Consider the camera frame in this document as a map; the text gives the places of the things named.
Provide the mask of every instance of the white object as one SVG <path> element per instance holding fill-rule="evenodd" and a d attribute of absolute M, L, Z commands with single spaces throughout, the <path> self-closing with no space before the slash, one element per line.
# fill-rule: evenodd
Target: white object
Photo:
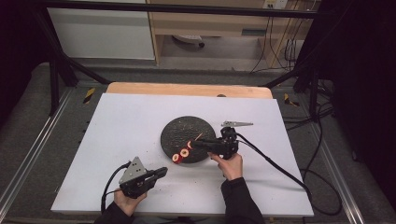
<path fill-rule="evenodd" d="M 154 60 L 147 12 L 49 8 L 49 14 L 62 48 L 70 57 Z"/>
<path fill-rule="evenodd" d="M 172 35 L 172 37 L 184 43 L 197 44 L 201 48 L 205 46 L 200 35 Z"/>
<path fill-rule="evenodd" d="M 206 120 L 219 137 L 224 120 L 249 120 L 237 127 L 251 143 L 301 180 L 276 100 L 105 93 L 96 108 L 51 208 L 64 214 L 100 211 L 100 198 L 112 173 L 134 157 L 148 170 L 167 167 L 137 214 L 196 216 L 224 214 L 220 191 L 221 170 L 210 159 L 194 164 L 173 164 L 163 152 L 160 136 L 171 120 L 195 116 Z M 271 217 L 313 216 L 305 191 L 244 144 L 244 177 L 262 213 Z M 122 172 L 109 190 L 118 187 Z M 107 196 L 107 204 L 113 195 Z"/>

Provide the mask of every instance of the wooden board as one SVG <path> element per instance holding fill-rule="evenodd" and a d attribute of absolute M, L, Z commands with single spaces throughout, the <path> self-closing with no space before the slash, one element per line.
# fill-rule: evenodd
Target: wooden board
<path fill-rule="evenodd" d="M 223 94 L 227 97 L 273 98 L 272 93 L 268 88 L 219 85 L 114 82 L 108 86 L 107 92 L 195 96 L 218 96 Z"/>

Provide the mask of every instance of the person's left hand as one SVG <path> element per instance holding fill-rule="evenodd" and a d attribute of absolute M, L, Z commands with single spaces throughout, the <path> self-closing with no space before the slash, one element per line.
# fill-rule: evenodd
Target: person's left hand
<path fill-rule="evenodd" d="M 128 216 L 130 217 L 137 205 L 148 196 L 147 193 L 140 195 L 137 199 L 127 197 L 123 194 L 122 190 L 114 192 L 114 203 Z"/>

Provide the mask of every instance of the person's right hand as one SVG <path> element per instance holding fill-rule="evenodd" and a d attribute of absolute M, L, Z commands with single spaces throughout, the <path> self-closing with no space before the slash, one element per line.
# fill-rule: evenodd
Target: person's right hand
<path fill-rule="evenodd" d="M 224 160 L 219 155 L 211 152 L 208 152 L 207 154 L 213 161 L 216 161 L 219 164 L 218 167 L 228 180 L 234 180 L 242 177 L 242 156 L 238 153 L 234 153 L 228 160 Z"/>

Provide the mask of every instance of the white cabinet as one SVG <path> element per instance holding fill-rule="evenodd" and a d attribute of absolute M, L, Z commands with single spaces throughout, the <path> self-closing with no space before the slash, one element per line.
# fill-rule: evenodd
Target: white cabinet
<path fill-rule="evenodd" d="M 70 57 L 154 60 L 147 12 L 49 8 L 49 14 Z"/>

